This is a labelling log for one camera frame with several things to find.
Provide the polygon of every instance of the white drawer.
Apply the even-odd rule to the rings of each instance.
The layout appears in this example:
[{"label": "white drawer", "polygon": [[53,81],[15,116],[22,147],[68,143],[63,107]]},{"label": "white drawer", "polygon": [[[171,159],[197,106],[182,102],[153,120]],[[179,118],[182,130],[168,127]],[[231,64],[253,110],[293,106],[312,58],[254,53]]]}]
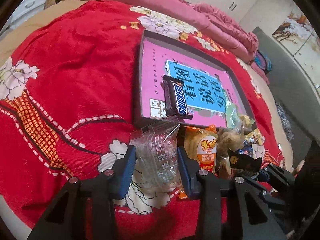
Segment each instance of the white drawer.
[{"label": "white drawer", "polygon": [[26,14],[28,11],[42,5],[45,0],[23,0],[22,3],[12,13],[12,22]]},{"label": "white drawer", "polygon": [[32,16],[36,15],[38,12],[41,12],[44,9],[44,4],[33,8],[31,11],[28,11],[26,14],[24,14],[22,17],[19,19],[13,21],[10,23],[10,28],[15,29],[17,28],[20,24],[25,22],[26,20],[30,19]]}]

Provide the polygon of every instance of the tree painting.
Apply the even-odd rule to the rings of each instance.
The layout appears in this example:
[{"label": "tree painting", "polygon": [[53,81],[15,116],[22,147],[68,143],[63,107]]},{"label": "tree painting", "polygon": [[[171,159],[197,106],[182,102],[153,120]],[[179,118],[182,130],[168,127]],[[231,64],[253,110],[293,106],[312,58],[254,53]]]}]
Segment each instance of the tree painting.
[{"label": "tree painting", "polygon": [[310,22],[296,6],[272,36],[292,54],[295,54],[312,32],[313,28]]}]

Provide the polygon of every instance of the blue gripper pad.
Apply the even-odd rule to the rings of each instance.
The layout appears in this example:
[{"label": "blue gripper pad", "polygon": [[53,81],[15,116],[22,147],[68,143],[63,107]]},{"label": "blue gripper pad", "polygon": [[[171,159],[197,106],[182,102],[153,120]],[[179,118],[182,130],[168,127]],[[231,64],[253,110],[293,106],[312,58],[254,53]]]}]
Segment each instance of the blue gripper pad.
[{"label": "blue gripper pad", "polygon": [[200,170],[199,163],[188,157],[183,146],[178,147],[178,165],[182,185],[188,199],[200,198],[201,184],[197,181],[196,173]]},{"label": "blue gripper pad", "polygon": [[136,165],[136,148],[129,145],[125,156],[112,166],[114,177],[109,183],[110,199],[123,199],[129,191],[133,170]]}]

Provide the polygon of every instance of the red blanket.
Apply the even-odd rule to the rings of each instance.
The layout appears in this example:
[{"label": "red blanket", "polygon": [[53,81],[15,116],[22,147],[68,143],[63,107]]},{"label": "red blanket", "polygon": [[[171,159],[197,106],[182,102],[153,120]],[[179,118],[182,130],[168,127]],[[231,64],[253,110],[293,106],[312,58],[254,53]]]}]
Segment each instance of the red blanket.
[{"label": "red blanket", "polygon": [[[28,36],[0,68],[0,194],[29,227],[68,178],[92,178],[126,152],[144,30],[137,18],[146,17],[130,7],[89,1]],[[183,25],[159,18],[154,23],[168,36]],[[265,149],[256,154],[264,165],[279,164],[271,116],[250,75],[233,54],[188,28],[179,29],[180,41],[234,71],[265,137]],[[128,194],[115,205],[120,237],[194,234],[199,201],[179,202],[177,190],[146,194],[144,181],[137,165]]]}]

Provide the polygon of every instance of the beige bed sheet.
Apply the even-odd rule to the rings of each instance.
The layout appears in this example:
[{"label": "beige bed sheet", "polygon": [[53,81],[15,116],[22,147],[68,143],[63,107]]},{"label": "beige bed sheet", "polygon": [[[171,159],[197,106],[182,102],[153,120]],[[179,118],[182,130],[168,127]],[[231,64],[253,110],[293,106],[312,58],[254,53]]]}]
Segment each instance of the beige bed sheet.
[{"label": "beige bed sheet", "polygon": [[[7,58],[12,54],[12,52],[33,31],[47,25],[52,20],[61,16],[62,14],[78,8],[84,3],[85,1],[80,0],[65,0],[63,2],[49,7],[44,11],[39,12],[23,24],[21,24],[14,31],[10,32],[0,42],[0,65],[2,65],[7,60]],[[288,142],[284,130],[282,128],[274,98],[265,81],[253,69],[251,69],[250,67],[248,67],[248,69],[248,72],[251,74],[255,83],[258,85],[263,99],[267,103],[267,106],[272,116],[272,126],[274,129],[276,141],[281,145],[283,155],[285,158],[286,169],[290,171],[293,162],[293,152],[291,144]]]}]

